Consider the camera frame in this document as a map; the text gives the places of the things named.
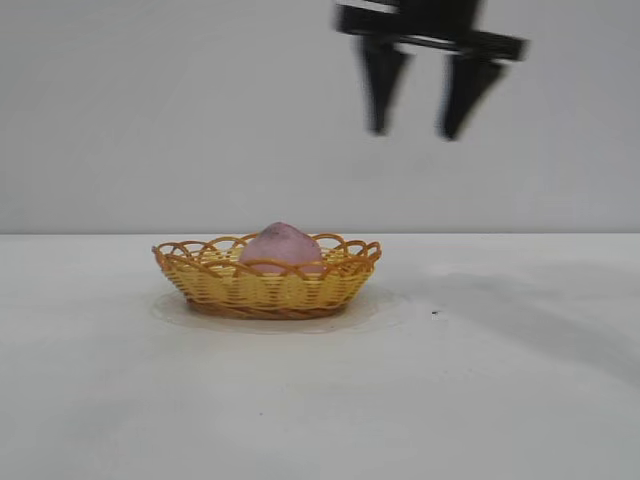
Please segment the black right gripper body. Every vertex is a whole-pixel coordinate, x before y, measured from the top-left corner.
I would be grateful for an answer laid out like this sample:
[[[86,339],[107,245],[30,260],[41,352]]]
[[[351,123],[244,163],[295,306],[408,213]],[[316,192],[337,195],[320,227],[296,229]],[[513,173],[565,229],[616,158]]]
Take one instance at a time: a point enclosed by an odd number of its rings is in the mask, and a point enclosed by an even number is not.
[[[339,3],[336,30],[382,42],[424,46],[490,59],[522,61],[528,41],[476,28],[480,0],[385,1],[390,9]]]

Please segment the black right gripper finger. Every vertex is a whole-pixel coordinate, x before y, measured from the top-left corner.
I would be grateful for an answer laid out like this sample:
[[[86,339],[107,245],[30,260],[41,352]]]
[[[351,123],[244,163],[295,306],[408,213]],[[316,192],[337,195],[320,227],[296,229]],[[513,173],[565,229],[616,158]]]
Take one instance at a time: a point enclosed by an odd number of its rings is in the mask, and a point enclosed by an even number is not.
[[[389,42],[359,42],[358,53],[367,93],[367,127],[382,136],[390,126],[396,93],[413,56]]]
[[[470,54],[449,56],[439,116],[439,134],[444,139],[459,139],[473,110],[505,72],[506,66],[491,58]]]

